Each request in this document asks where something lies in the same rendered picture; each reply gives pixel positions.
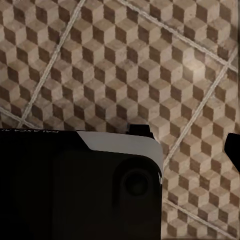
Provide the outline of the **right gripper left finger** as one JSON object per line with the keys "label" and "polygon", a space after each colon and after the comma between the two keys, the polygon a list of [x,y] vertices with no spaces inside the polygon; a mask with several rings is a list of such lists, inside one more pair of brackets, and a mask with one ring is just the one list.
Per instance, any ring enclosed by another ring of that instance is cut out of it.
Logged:
{"label": "right gripper left finger", "polygon": [[0,138],[0,193],[26,152],[21,133]]}

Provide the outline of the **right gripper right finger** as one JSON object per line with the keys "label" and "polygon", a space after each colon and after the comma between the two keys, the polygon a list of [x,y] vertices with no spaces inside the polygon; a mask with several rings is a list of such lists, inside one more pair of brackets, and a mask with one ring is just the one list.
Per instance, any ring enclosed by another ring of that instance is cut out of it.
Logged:
{"label": "right gripper right finger", "polygon": [[224,151],[233,162],[237,170],[240,172],[240,134],[228,134]]}

